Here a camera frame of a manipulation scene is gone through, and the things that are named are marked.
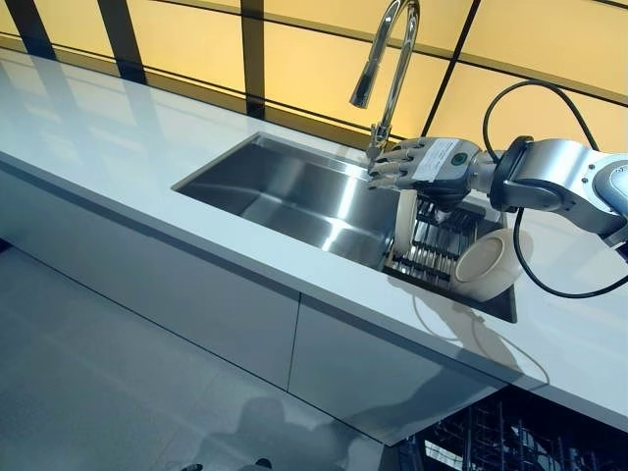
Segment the dark right robot hand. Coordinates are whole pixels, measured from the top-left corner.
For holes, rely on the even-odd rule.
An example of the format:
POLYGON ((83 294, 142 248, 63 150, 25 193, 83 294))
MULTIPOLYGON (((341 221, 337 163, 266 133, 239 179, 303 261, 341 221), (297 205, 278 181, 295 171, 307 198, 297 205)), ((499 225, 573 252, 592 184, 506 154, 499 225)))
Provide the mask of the dark right robot hand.
POLYGON ((438 210, 449 213, 470 192, 471 161, 481 153, 476 144, 459 138, 402 140, 372 159, 368 186, 414 190, 438 210))

